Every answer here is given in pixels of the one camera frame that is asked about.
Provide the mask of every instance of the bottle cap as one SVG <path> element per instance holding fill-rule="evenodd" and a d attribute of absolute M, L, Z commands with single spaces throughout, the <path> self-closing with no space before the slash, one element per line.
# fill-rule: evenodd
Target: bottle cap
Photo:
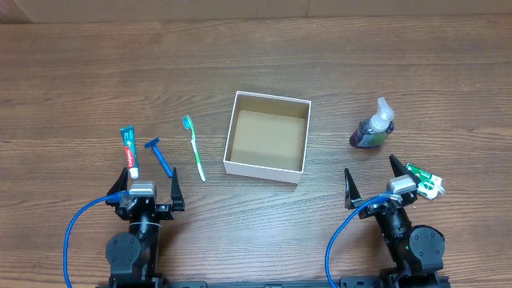
<path fill-rule="evenodd" d="M 130 177 L 132 179 L 137 179 L 138 178 L 138 168 L 130 168 L 128 170 L 128 172 L 130 172 Z"/>
<path fill-rule="evenodd" d="M 377 99 L 378 111 L 370 119 L 370 128 L 375 132 L 384 132 L 393 120 L 393 109 L 387 104 L 384 97 Z"/>

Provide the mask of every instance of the colgate label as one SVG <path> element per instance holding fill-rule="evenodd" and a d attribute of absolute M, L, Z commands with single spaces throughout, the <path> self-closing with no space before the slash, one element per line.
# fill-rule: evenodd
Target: colgate label
<path fill-rule="evenodd" d="M 131 149 L 125 146 L 126 160 L 128 160 L 128 168 L 134 168 L 134 154 Z"/>

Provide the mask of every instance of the green and white toothbrush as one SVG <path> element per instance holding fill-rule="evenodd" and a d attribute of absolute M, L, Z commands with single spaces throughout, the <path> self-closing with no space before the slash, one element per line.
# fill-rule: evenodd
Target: green and white toothbrush
<path fill-rule="evenodd" d="M 185 127 L 186 130 L 192 131 L 192 140 L 190 140 L 190 143 L 192 143 L 192 148 L 194 149 L 195 161 L 198 164 L 199 176 L 201 176 L 201 180 L 204 182 L 205 173 L 202 171 L 201 160 L 199 160 L 198 148 L 195 143 L 195 130 L 194 124 L 192 123 L 192 118 L 190 117 L 190 115 L 185 115 L 182 117 L 182 121 L 183 127 Z"/>

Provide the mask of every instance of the white box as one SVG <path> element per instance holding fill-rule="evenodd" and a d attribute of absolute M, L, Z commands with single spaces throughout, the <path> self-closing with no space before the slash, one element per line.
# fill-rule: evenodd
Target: white box
<path fill-rule="evenodd" d="M 224 152 L 228 174 L 298 183 L 311 101 L 238 91 Z"/>

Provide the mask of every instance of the blue razor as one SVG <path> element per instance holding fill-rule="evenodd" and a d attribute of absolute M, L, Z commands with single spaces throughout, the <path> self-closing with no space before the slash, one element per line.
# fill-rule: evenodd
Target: blue razor
<path fill-rule="evenodd" d="M 160 150 L 158 149 L 157 147 L 157 143 L 160 142 L 160 139 L 158 138 L 155 138 L 151 141 L 149 141 L 148 143 L 146 143 L 144 145 L 144 147 L 146 149 L 152 147 L 153 148 L 153 151 L 154 151 L 154 154 L 157 155 L 157 158 L 158 160 L 160 161 L 160 164 L 162 164 L 163 166 L 163 169 L 166 171 L 167 173 L 167 176 L 169 176 L 169 178 L 172 178 L 173 177 L 173 172 L 170 170 L 169 168 L 169 165 L 167 165 L 167 162 L 166 160 L 164 159 L 164 157 L 162 156 L 162 153 L 160 153 Z"/>

